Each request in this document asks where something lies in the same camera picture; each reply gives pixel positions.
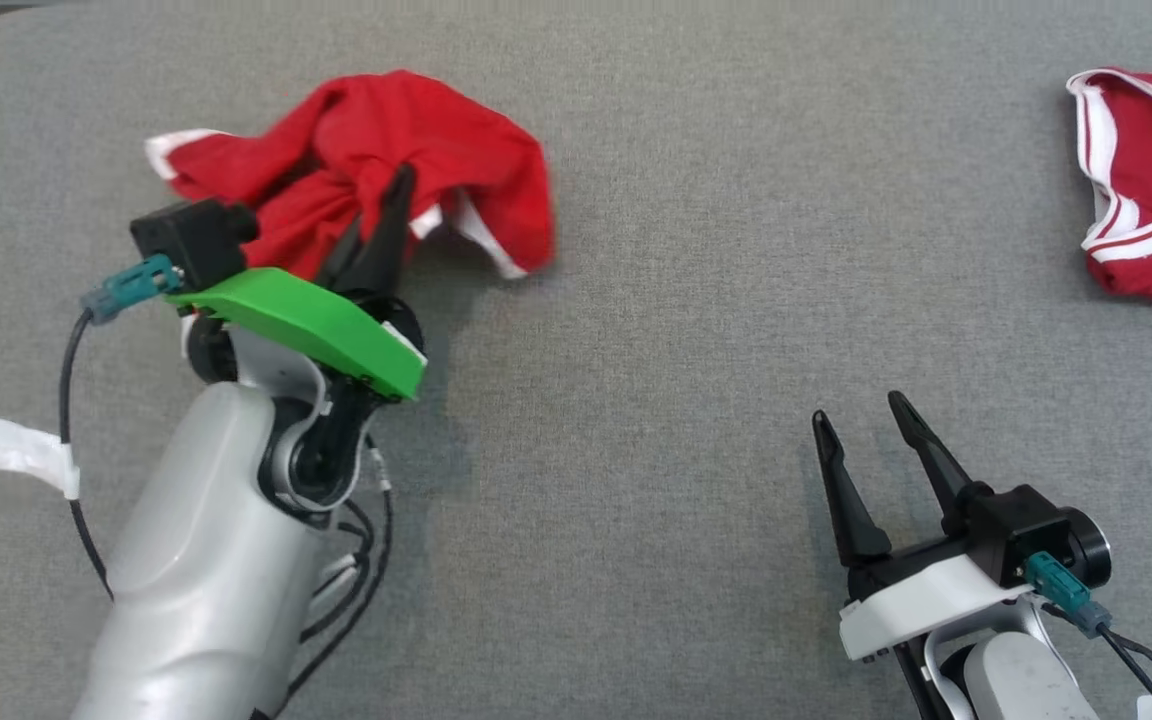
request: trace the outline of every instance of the green plastic bracket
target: green plastic bracket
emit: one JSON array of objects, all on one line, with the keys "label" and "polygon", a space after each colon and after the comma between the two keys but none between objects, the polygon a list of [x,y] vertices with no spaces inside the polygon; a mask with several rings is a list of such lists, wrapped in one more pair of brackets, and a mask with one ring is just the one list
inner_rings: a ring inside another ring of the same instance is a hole
[{"label": "green plastic bracket", "polygon": [[279,268],[252,268],[204,291],[164,295],[268,338],[312,361],[371,381],[385,396],[416,396],[425,359],[371,314]]}]

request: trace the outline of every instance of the folded red cloth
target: folded red cloth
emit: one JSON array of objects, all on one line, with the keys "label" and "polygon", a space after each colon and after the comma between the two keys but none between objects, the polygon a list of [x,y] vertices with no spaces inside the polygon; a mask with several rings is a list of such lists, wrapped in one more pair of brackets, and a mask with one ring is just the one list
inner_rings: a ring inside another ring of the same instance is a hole
[{"label": "folded red cloth", "polygon": [[553,255],[540,143],[419,74],[336,78],[260,137],[188,129],[150,138],[145,151],[187,199],[215,196],[256,211],[260,237],[244,247],[252,266],[314,278],[358,211],[362,237],[371,237],[381,194],[403,162],[416,169],[417,240],[449,222],[507,278]]},{"label": "folded red cloth", "polygon": [[1096,220],[1083,250],[1108,291],[1152,298],[1152,74],[1100,68],[1069,78],[1078,161]]}]

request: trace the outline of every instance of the red garment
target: red garment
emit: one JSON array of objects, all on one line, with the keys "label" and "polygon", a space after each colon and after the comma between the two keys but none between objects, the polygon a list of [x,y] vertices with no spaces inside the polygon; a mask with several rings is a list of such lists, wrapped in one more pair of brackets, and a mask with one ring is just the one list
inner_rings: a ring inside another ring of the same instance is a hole
[{"label": "red garment", "polygon": [[1152,297],[1152,74],[1101,68],[1069,78],[1078,161],[1096,194],[1083,241],[1106,290]]},{"label": "red garment", "polygon": [[416,168],[411,229],[444,219],[507,278],[553,255],[540,145],[505,115],[406,70],[336,78],[260,137],[192,129],[145,143],[150,164],[187,199],[241,200],[260,218],[248,264],[312,279],[362,210],[371,237],[380,196],[402,162]]}]

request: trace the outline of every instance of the teal connector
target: teal connector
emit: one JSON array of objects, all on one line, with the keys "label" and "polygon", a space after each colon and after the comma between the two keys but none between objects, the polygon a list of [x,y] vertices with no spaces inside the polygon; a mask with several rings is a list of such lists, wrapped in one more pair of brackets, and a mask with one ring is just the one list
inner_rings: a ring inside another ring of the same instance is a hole
[{"label": "teal connector", "polygon": [[141,264],[106,278],[99,288],[83,295],[82,304],[91,310],[92,324],[101,325],[138,302],[179,290],[180,282],[179,270],[168,256],[151,255]]},{"label": "teal connector", "polygon": [[1092,591],[1083,584],[1083,579],[1060,564],[1060,561],[1048,552],[1036,552],[1025,560],[1025,582],[1033,585],[1034,591],[1052,605],[1060,607],[1069,615],[1071,623],[1089,638],[1098,635],[1098,626],[1111,626],[1114,620],[1100,602],[1092,600]]}]

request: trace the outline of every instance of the gray fabric surface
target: gray fabric surface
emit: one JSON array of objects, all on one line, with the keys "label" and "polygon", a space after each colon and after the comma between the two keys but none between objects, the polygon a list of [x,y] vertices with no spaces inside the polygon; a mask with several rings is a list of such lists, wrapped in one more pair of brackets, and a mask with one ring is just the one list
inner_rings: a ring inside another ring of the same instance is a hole
[{"label": "gray fabric surface", "polygon": [[[838,643],[809,426],[826,407],[893,541],[931,537],[889,388],[978,479],[1100,521],[1101,600],[1152,644],[1152,306],[1083,268],[1064,96],[1089,67],[1152,70],[1152,5],[975,5],[3,15],[0,415],[54,427],[79,293],[170,198],[143,138],[259,132],[316,83],[406,67],[540,138],[559,259],[507,285],[468,247],[417,256],[433,364],[379,429],[392,573],[288,720],[915,717],[895,662]],[[200,387],[175,333],[145,306],[81,355],[106,550]],[[68,717],[105,612],[63,501],[0,475],[0,717]],[[1115,657],[1053,634],[1102,717],[1131,717]]]}]

